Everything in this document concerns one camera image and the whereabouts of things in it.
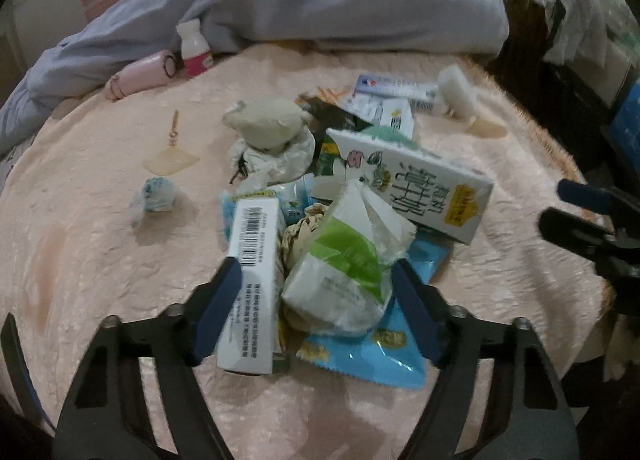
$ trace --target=food wrapper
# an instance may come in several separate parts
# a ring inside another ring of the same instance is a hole
[[[423,283],[428,283],[451,250],[452,242],[420,230],[407,260]],[[393,299],[380,323],[364,337],[310,335],[298,359],[334,372],[378,384],[420,390],[426,370],[404,314]]]
[[[348,182],[294,266],[282,299],[305,322],[298,329],[364,335],[391,298],[391,266],[404,257],[415,226],[358,181]]]

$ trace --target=blue box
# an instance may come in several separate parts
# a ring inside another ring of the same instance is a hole
[[[640,173],[640,80],[631,88],[609,132],[634,169]]]

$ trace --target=crumpled paper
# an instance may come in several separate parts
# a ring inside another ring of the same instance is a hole
[[[564,65],[576,58],[590,60],[604,67],[607,57],[607,25],[598,0],[560,0],[565,8],[553,46],[543,60]],[[553,27],[556,0],[535,0],[545,9],[546,26]]]
[[[280,256],[287,274],[296,265],[305,249],[306,242],[318,229],[320,221],[328,209],[329,206],[316,202],[305,209],[305,217],[302,220],[285,229],[280,241]]]

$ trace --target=gray blanket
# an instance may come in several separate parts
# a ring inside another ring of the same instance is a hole
[[[195,17],[214,52],[311,40],[319,49],[496,54],[508,36],[502,0],[121,0],[28,71],[0,110],[0,155],[64,98],[103,85],[134,60],[178,50],[175,26]]]

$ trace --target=green and white package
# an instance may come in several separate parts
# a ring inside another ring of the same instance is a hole
[[[289,322],[316,334],[364,335],[382,319],[391,266],[414,236],[415,226],[367,185],[348,182],[287,278],[282,299],[297,315]]]

